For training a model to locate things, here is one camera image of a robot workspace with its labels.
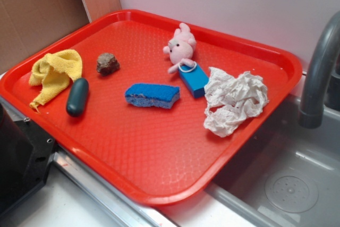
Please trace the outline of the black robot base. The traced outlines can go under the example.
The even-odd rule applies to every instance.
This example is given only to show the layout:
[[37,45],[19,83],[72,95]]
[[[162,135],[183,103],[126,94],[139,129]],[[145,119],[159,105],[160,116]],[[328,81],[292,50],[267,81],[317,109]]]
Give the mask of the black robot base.
[[36,122],[14,121],[1,106],[1,217],[46,184],[55,147]]

